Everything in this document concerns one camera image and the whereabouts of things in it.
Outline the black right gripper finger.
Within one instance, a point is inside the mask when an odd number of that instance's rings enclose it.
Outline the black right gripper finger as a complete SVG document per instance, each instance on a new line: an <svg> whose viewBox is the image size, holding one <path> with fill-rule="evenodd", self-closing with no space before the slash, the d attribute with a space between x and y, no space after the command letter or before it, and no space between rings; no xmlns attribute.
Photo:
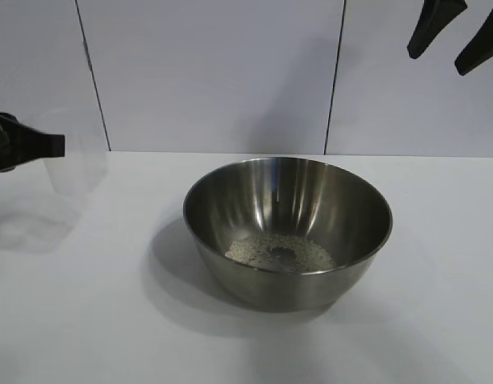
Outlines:
<svg viewBox="0 0 493 384"><path fill-rule="evenodd" d="M455 68L461 76L493 57L493 7L476 35L463 48L455 60Z"/></svg>
<svg viewBox="0 0 493 384"><path fill-rule="evenodd" d="M419 19L407 44L412 59L419 58L438 34L467 9L464 0L424 0Z"/></svg>

